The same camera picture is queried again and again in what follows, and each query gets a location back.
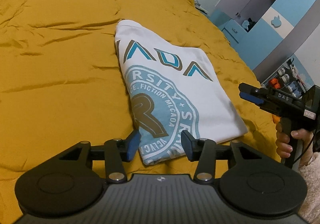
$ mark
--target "blue apple logo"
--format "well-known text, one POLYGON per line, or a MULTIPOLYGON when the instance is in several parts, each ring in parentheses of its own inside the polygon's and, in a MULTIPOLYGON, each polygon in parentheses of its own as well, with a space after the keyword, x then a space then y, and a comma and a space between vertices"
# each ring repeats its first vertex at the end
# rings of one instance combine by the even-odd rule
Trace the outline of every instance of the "blue apple logo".
POLYGON ((275 17, 273 20, 271 20, 271 25, 273 25, 275 28, 281 26, 282 22, 280 21, 280 16, 275 17))

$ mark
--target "finger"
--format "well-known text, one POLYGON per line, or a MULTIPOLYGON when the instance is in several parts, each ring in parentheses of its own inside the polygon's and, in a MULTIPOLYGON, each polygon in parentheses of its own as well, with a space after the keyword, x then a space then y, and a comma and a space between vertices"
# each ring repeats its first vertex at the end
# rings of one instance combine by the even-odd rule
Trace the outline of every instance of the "finger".
POLYGON ((312 133, 305 130, 305 129, 299 129, 291 132, 291 136, 295 139, 302 139, 304 141, 311 140, 312 133))
POLYGON ((280 122, 276 125, 276 131, 282 132, 282 125, 280 122))
POLYGON ((292 146, 282 143, 279 140, 276 141, 276 146, 283 152, 286 152, 286 153, 292 152, 292 146))
POLYGON ((279 140, 280 142, 287 144, 290 141, 290 137, 288 137, 285 133, 277 132, 276 136, 277 136, 277 140, 279 140))
POLYGON ((289 158, 290 157, 289 153, 281 151, 279 148, 276 149, 276 152, 281 158, 289 158))

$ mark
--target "folded shirt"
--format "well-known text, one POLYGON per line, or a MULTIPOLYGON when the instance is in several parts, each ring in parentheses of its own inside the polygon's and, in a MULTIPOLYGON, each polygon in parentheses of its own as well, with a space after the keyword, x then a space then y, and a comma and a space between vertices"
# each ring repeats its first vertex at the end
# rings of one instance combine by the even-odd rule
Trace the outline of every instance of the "folded shirt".
POLYGON ((118 23, 115 44, 144 164, 184 155, 183 130, 217 143, 247 133, 201 49, 174 46, 131 20, 118 23))

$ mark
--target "bed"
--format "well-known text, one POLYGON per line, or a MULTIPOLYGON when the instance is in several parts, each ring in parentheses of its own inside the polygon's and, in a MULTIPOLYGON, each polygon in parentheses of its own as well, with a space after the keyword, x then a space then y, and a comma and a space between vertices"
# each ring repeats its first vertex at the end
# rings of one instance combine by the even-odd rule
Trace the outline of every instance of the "bed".
MULTIPOLYGON (((14 185, 28 169, 82 140, 101 145, 133 129, 129 96, 114 48, 115 27, 134 20, 178 46, 199 47, 246 123, 239 139, 279 161, 270 114, 239 98, 238 85, 259 86, 223 33, 194 0, 0 0, 0 223, 21 216, 14 185)), ((181 157, 132 173, 190 173, 181 157)), ((94 170, 103 177, 103 162, 94 170)), ((227 170, 217 164, 216 177, 227 170)))

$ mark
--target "person's arm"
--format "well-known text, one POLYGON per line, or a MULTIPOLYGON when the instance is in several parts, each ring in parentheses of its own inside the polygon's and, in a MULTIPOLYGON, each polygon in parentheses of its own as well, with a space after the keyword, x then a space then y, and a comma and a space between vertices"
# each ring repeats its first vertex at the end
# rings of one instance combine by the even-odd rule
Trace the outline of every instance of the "person's arm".
POLYGON ((308 186, 299 215, 311 224, 320 224, 320 153, 313 153, 309 164, 302 166, 298 172, 308 186))

